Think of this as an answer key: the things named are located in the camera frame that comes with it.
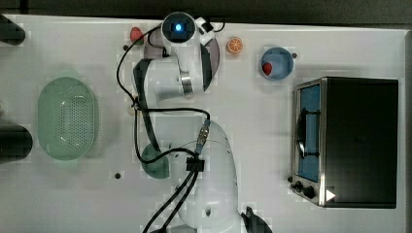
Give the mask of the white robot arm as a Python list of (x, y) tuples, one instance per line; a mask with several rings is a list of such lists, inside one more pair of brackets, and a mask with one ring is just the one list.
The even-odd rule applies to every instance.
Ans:
[(171, 13), (156, 27), (166, 54), (141, 59), (133, 69), (136, 121), (149, 139), (136, 154), (150, 175), (162, 174), (175, 191), (162, 205), (170, 217), (143, 233), (273, 233), (252, 208), (238, 209), (233, 152), (210, 114), (162, 101), (206, 92), (214, 78), (207, 46), (214, 27), (202, 17)]

